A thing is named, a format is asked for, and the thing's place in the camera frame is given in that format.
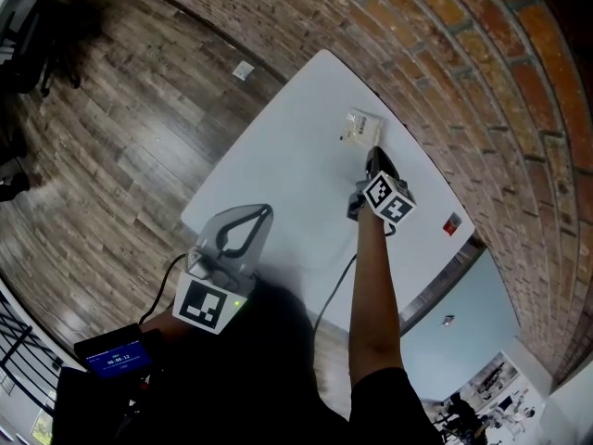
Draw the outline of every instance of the digital display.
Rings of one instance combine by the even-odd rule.
[[[90,356],[86,361],[103,379],[129,373],[134,369],[148,366],[152,362],[140,341]]]

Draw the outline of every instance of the black cable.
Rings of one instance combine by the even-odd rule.
[[[387,234],[385,234],[385,237],[389,237],[396,233],[396,226],[394,226],[393,224],[389,224],[389,227],[391,228],[391,231],[389,231]],[[348,270],[350,270],[350,267],[352,266],[352,264],[354,263],[355,260],[356,260],[356,254],[354,254],[352,259],[350,259],[350,262],[346,266],[346,269],[344,269],[344,271],[342,272],[342,275],[340,275],[340,279],[337,281],[337,284],[335,284],[334,291],[329,296],[327,301],[325,301],[325,305],[323,305],[323,308],[320,311],[319,316],[317,317],[317,320],[315,321],[315,326],[313,326],[313,337],[315,337],[315,335],[317,334],[317,328],[319,327],[319,323],[322,322],[322,317],[323,317],[323,314],[325,313],[325,309],[327,309],[327,307],[329,307],[330,303],[334,299],[334,296],[337,293],[338,288],[342,285],[342,282],[344,281],[344,277],[346,277]]]
[[[138,322],[138,324],[142,324],[145,322],[145,319],[148,318],[152,312],[155,310],[155,308],[157,307],[158,303],[160,302],[160,297],[163,294],[163,291],[165,290],[165,284],[167,283],[167,278],[169,277],[170,271],[172,270],[172,268],[175,266],[175,264],[180,261],[181,259],[183,259],[184,257],[186,257],[187,254],[182,254],[181,256],[177,256],[175,258],[175,260],[173,262],[170,263],[169,269],[167,269],[167,272],[165,273],[165,276],[163,277],[163,282],[162,284],[160,284],[160,290],[158,291],[157,297],[155,298],[155,301],[152,304],[152,307],[150,307],[150,310],[147,311],[143,317],[140,319],[140,321]]]

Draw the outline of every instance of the chair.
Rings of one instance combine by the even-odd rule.
[[[2,82],[8,91],[27,94],[44,73],[41,94],[46,97],[49,77],[56,69],[62,70],[73,88],[81,85],[80,76],[68,58],[68,6],[52,3],[34,7],[19,32],[5,28],[3,33],[5,39],[14,42],[12,59],[3,65],[2,71]]]

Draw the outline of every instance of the white packet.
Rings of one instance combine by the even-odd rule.
[[[378,115],[351,108],[346,117],[342,140],[368,150],[378,145],[385,120]]]

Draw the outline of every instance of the brick wall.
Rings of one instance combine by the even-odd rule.
[[[542,0],[175,0],[280,71],[345,61],[406,123],[489,245],[522,341],[562,380],[593,339],[593,146]]]

